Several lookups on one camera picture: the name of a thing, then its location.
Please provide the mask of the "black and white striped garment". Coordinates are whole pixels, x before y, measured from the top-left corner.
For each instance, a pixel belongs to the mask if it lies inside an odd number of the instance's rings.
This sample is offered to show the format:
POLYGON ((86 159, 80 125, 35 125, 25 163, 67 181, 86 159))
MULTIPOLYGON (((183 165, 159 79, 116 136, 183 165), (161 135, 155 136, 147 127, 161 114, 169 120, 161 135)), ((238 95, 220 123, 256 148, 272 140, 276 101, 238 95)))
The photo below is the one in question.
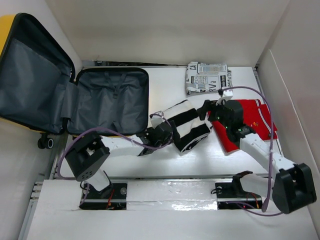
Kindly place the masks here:
POLYGON ((189 100, 183 100, 163 113, 164 117, 169 122, 173 121, 176 126, 180 141, 174 145, 181 153, 192 150, 212 132, 212 125, 206 119, 200 120, 197 110, 189 100))

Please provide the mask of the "newspaper print garment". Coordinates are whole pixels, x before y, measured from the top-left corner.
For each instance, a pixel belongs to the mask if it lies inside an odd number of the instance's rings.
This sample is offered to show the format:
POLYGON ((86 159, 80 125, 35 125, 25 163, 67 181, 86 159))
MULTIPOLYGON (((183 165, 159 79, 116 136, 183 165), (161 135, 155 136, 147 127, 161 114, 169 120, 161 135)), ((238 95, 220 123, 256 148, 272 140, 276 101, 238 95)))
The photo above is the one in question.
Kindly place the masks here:
POLYGON ((217 93, 221 88, 232 87, 232 71, 224 63, 190 62, 185 71, 187 96, 217 93))

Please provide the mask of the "red shirt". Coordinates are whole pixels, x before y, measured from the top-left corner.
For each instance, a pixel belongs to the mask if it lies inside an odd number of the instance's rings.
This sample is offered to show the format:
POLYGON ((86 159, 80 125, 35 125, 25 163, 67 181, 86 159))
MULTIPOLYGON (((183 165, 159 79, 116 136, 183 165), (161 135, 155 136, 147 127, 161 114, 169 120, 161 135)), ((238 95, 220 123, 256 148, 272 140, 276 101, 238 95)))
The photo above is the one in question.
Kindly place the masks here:
MULTIPOLYGON (((243 108, 244 123, 253 128, 263 141, 270 140, 271 116, 267 105, 259 99, 239 99, 238 101, 243 108)), ((213 121, 212 125, 227 153, 239 149, 228 139, 226 130, 221 123, 213 121)))

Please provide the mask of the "yellow suitcase with grey lining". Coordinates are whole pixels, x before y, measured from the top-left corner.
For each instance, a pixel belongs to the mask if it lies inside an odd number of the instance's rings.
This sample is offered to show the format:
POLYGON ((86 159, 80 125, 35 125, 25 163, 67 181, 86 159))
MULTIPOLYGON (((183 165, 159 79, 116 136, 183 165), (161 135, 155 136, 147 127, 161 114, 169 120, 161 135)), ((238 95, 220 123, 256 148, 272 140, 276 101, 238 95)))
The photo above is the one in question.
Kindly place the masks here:
POLYGON ((92 128, 135 135, 148 125, 149 75, 139 67, 92 67, 76 71, 69 55, 31 14, 0 18, 0 117, 53 135, 92 128))

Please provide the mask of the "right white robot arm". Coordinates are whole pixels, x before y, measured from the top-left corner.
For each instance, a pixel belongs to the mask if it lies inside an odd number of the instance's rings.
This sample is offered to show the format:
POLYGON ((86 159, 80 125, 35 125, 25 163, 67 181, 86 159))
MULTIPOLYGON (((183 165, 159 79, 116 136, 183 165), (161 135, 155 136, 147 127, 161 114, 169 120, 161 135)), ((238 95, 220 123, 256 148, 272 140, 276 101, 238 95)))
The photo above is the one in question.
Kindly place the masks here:
POLYGON ((240 150, 254 158, 265 170, 268 178, 247 171, 234 176, 231 191, 237 197, 247 192, 272 200, 284 214, 306 207, 317 201, 312 171, 305 163, 297 164, 270 149, 256 131, 245 124, 242 105, 237 100, 221 103, 205 100, 197 109, 201 120, 217 121, 225 127, 227 138, 240 150))

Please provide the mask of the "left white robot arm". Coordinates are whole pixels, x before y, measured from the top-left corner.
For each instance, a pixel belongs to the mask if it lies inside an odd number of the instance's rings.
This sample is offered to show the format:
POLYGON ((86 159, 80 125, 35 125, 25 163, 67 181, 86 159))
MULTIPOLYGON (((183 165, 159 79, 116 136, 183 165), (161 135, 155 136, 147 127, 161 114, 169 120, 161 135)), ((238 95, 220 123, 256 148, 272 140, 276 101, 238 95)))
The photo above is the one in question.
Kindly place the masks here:
POLYGON ((107 158, 150 155, 181 139, 173 121, 162 122, 131 136, 117 135, 104 139, 102 134, 105 132, 98 128, 88 131, 69 147, 64 157, 75 180, 86 189, 85 195, 92 192, 100 199, 108 198, 113 191, 113 184, 102 169, 107 158))

